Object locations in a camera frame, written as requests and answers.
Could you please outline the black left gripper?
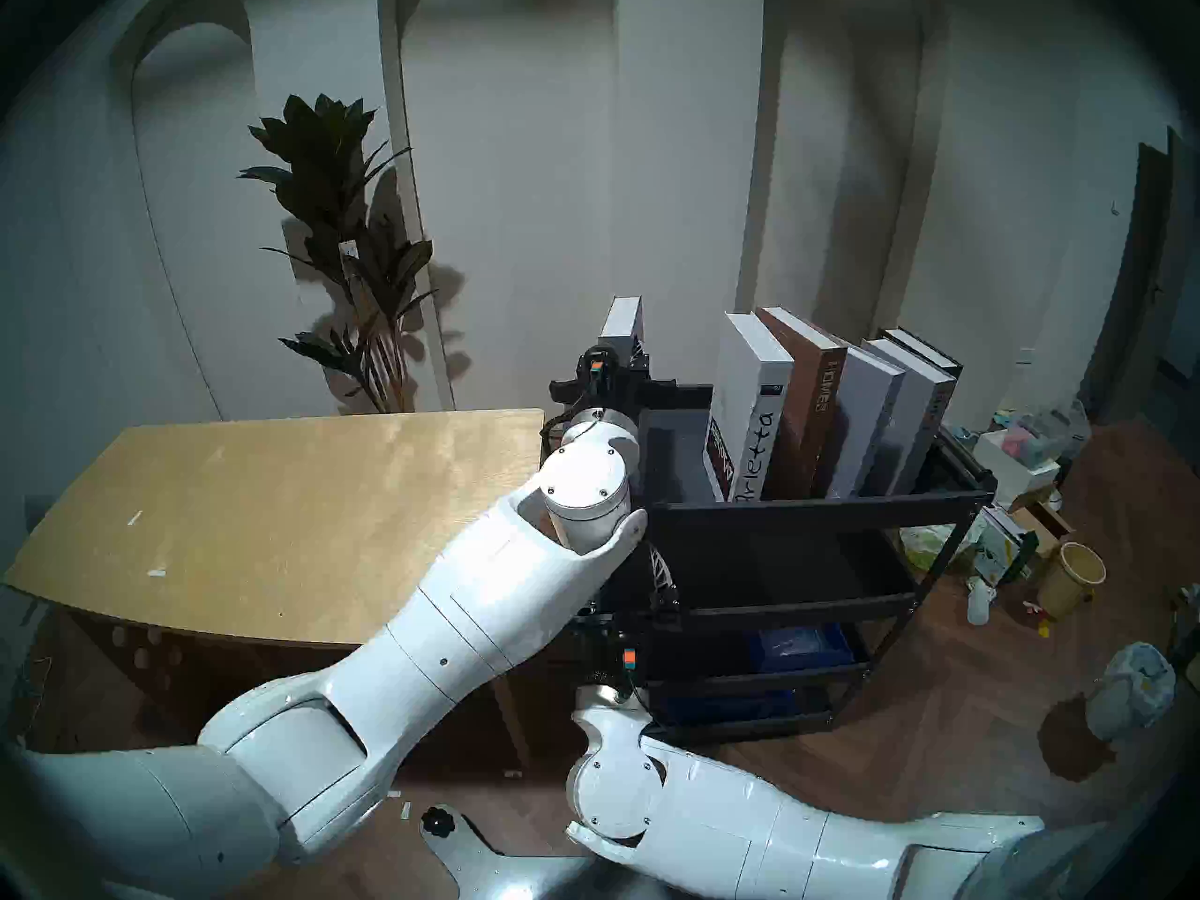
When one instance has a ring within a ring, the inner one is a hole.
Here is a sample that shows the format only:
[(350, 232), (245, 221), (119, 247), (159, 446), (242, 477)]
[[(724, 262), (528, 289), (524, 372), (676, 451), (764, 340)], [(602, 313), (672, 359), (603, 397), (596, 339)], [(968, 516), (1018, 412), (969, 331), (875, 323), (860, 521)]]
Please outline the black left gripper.
[(580, 356), (575, 377), (551, 382), (548, 391), (564, 407), (550, 418), (550, 430), (568, 428), (580, 413), (595, 409), (611, 409), (637, 421), (643, 409), (677, 408), (677, 382), (653, 379), (649, 354), (637, 335), (630, 336), (630, 358), (622, 359), (611, 346), (593, 346)]

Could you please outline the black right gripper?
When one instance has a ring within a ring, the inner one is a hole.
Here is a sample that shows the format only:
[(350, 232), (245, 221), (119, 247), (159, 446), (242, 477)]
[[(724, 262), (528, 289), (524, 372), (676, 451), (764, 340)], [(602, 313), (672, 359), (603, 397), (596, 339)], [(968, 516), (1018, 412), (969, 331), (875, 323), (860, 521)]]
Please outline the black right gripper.
[(619, 692), (646, 692), (660, 636), (680, 630), (679, 593), (665, 557), (648, 545), (650, 610), (599, 612), (582, 608), (568, 623), (583, 683)]

